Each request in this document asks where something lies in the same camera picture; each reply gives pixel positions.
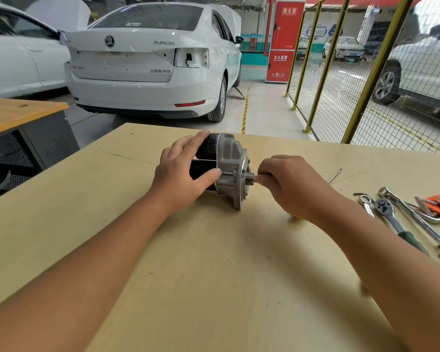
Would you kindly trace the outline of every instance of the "wheel rim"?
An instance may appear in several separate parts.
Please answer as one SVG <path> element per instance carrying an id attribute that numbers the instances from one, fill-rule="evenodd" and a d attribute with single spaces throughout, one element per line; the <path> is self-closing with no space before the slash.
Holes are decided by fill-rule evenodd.
<path id="1" fill-rule="evenodd" d="M 225 103 L 226 103 L 226 96 L 225 96 L 225 85 L 222 82 L 221 89 L 220 89 L 220 112 L 224 113 L 225 111 Z"/>
<path id="2" fill-rule="evenodd" d="M 376 84 L 375 96 L 378 99 L 386 97 L 393 88 L 394 82 L 395 76 L 392 72 L 386 72 L 383 74 Z"/>

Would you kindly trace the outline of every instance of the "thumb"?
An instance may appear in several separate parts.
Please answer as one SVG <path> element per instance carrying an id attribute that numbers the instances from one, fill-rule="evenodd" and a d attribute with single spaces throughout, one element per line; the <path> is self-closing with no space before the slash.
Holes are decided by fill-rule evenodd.
<path id="1" fill-rule="evenodd" d="M 211 170 L 205 172 L 200 177 L 195 179 L 194 183 L 198 187 L 199 191 L 202 193 L 209 186 L 211 186 L 213 183 L 215 183 L 219 179 L 219 177 L 221 177 L 221 169 L 214 168 L 214 169 L 211 169 Z"/>
<path id="2" fill-rule="evenodd" d="M 275 176 L 270 174 L 259 174 L 256 177 L 256 182 L 262 186 L 265 186 L 271 191 L 272 194 L 280 190 L 280 185 Z"/>

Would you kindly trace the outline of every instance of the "person's right arm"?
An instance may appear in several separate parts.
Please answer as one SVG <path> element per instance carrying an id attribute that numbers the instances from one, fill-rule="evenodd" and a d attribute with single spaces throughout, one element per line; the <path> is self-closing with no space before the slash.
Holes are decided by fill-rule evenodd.
<path id="1" fill-rule="evenodd" d="M 257 182 L 286 212 L 342 249 L 411 351 L 440 351 L 440 264 L 335 191 L 302 157 L 265 159 L 258 172 Z"/>

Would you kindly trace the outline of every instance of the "tire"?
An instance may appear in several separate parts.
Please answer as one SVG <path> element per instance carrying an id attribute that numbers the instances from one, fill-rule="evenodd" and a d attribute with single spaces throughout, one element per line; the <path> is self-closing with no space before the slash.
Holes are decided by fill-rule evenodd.
<path id="1" fill-rule="evenodd" d="M 233 84 L 233 87 L 240 86 L 240 75 L 241 75 L 241 62 L 240 62 L 240 70 L 238 72 L 238 78 L 236 79 L 235 83 Z"/>
<path id="2" fill-rule="evenodd" d="M 375 85 L 372 100 L 382 105 L 389 105 L 398 100 L 400 79 L 401 69 L 395 65 L 386 65 Z"/>
<path id="3" fill-rule="evenodd" d="M 225 108 L 227 107 L 227 81 L 222 78 L 220 86 L 219 101 L 213 111 L 207 114 L 207 119 L 212 122 L 220 122 L 225 117 Z"/>

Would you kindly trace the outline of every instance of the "workbench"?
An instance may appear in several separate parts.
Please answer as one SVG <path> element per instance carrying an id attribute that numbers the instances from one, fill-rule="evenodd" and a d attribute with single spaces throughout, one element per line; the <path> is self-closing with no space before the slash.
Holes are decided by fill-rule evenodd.
<path id="1" fill-rule="evenodd" d="M 12 189 L 79 150 L 66 103 L 0 99 L 0 171 Z"/>
<path id="2" fill-rule="evenodd" d="M 125 124 L 0 197 L 0 302 L 146 193 L 163 148 L 195 130 Z M 343 195 L 440 193 L 440 154 L 236 135 L 252 171 L 298 154 Z M 435 244 L 397 213 L 432 257 Z M 90 352 L 405 351 L 336 244 L 255 184 L 236 211 L 206 192 L 158 230 Z"/>

